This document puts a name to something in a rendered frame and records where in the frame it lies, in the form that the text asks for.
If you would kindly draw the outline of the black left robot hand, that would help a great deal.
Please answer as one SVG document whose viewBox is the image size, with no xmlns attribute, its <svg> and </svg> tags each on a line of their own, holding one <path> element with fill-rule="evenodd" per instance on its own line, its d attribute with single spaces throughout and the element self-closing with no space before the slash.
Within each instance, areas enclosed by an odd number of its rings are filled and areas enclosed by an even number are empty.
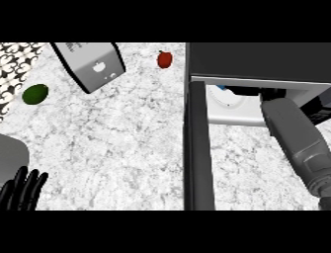
<svg viewBox="0 0 331 253">
<path fill-rule="evenodd" d="M 0 189 L 0 211 L 33 211 L 49 174 L 22 166 Z"/>
</svg>

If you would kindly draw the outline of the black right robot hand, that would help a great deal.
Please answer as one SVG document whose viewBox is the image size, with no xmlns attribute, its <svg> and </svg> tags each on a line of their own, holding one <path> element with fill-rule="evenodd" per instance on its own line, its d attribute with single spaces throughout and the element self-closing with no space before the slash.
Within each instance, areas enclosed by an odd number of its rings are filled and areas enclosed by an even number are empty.
<svg viewBox="0 0 331 253">
<path fill-rule="evenodd" d="M 285 90 L 279 88 L 229 86 L 228 89 L 235 95 L 260 96 L 263 101 L 271 101 L 285 97 Z"/>
</svg>

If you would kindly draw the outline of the white microwave turntable plate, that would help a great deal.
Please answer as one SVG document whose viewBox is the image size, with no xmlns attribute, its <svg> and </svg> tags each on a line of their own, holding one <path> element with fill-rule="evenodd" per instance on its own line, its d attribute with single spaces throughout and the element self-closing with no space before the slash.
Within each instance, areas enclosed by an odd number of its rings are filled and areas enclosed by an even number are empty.
<svg viewBox="0 0 331 253">
<path fill-rule="evenodd" d="M 207 106 L 213 116 L 238 115 L 244 104 L 244 96 L 237 95 L 229 89 L 207 86 Z"/>
</svg>

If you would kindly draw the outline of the dark grey microwave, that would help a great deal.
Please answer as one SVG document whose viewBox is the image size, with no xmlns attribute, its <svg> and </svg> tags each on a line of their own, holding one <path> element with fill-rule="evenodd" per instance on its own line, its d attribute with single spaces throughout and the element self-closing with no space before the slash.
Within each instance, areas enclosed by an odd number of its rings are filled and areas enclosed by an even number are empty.
<svg viewBox="0 0 331 253">
<path fill-rule="evenodd" d="M 279 88 L 315 124 L 331 119 L 331 42 L 189 42 L 185 79 L 207 86 Z M 213 124 L 260 127 L 260 96 L 244 96 L 238 115 L 207 118 Z"/>
</svg>

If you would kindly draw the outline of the dark grey microwave door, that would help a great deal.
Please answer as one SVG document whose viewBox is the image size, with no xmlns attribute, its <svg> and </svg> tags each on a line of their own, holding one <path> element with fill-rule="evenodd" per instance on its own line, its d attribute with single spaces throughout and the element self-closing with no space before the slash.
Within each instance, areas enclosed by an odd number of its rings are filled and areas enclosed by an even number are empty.
<svg viewBox="0 0 331 253">
<path fill-rule="evenodd" d="M 183 209 L 214 210 L 206 84 L 186 84 L 183 127 Z"/>
</svg>

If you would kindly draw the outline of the red bell pepper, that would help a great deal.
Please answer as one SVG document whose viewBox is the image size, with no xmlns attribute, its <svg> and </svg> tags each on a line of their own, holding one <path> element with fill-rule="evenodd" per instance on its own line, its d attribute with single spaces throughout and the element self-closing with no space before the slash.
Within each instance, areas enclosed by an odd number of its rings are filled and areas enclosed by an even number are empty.
<svg viewBox="0 0 331 253">
<path fill-rule="evenodd" d="M 169 68 L 172 64 L 172 53 L 167 51 L 160 51 L 158 55 L 158 67 Z"/>
</svg>

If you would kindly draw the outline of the green avocado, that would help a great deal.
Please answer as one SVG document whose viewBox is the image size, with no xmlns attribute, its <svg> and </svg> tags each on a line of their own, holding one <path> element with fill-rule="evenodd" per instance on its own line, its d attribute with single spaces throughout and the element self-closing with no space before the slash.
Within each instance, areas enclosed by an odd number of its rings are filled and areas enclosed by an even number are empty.
<svg viewBox="0 0 331 253">
<path fill-rule="evenodd" d="M 49 95 L 49 87 L 44 84 L 33 85 L 22 94 L 22 101 L 27 105 L 37 105 Z"/>
</svg>

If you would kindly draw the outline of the silver toaster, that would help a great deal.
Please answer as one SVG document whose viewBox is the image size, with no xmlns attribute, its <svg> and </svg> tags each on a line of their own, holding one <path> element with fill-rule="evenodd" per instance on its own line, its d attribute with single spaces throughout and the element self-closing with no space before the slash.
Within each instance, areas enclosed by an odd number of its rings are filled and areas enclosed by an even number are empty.
<svg viewBox="0 0 331 253">
<path fill-rule="evenodd" d="M 112 42 L 52 42 L 65 71 L 86 94 L 124 72 L 118 46 Z"/>
</svg>

